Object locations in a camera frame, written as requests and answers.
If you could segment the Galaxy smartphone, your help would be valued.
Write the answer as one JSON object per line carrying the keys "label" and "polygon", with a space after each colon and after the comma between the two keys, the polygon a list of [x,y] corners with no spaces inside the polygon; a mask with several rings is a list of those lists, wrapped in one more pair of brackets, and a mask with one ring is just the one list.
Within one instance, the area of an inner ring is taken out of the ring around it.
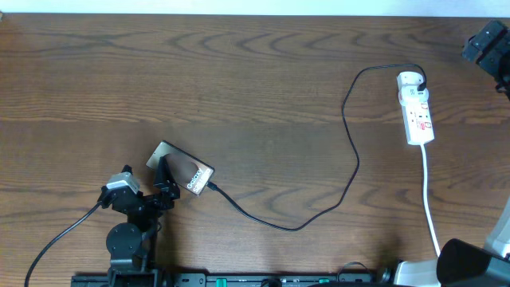
{"label": "Galaxy smartphone", "polygon": [[165,140],[160,142],[146,165],[156,170],[161,158],[167,161],[175,182],[197,196],[202,193],[215,172],[214,168],[209,164],[202,162]]}

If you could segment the white power strip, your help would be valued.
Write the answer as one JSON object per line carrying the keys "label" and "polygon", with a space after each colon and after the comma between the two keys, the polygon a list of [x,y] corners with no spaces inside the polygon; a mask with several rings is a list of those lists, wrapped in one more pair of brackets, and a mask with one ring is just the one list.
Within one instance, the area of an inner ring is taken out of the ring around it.
{"label": "white power strip", "polygon": [[420,89],[425,78],[420,73],[405,71],[397,76],[398,101],[409,145],[419,146],[434,140],[434,128],[428,105],[429,91]]}

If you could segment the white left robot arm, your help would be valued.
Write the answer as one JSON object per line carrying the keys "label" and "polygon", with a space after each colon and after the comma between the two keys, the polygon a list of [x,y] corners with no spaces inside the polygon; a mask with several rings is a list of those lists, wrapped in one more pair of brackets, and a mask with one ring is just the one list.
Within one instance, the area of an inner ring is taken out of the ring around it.
{"label": "white left robot arm", "polygon": [[159,218],[175,206],[180,190],[163,157],[159,159],[153,186],[159,193],[144,195],[131,167],[126,165],[101,187],[101,207],[127,216],[127,221],[114,226],[106,239],[111,254],[107,273],[110,286],[171,285],[171,275],[155,263],[156,243],[161,228]]}

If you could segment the black USB plug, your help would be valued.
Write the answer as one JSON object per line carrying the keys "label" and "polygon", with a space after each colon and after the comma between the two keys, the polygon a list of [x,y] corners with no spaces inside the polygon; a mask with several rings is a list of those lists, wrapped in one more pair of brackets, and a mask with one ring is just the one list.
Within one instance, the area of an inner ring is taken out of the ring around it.
{"label": "black USB plug", "polygon": [[423,81],[420,83],[420,85],[418,86],[418,91],[423,91],[426,89],[426,82]]}

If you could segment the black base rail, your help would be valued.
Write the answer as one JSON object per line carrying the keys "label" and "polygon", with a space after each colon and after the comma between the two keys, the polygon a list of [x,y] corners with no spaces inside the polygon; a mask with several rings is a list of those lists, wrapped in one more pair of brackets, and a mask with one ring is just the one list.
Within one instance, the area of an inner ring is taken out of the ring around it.
{"label": "black base rail", "polygon": [[335,275],[296,274],[212,274],[168,273],[164,275],[118,276],[112,280],[106,275],[76,275],[71,287],[108,286],[162,286],[162,287],[306,287],[306,286],[378,286],[368,273]]}

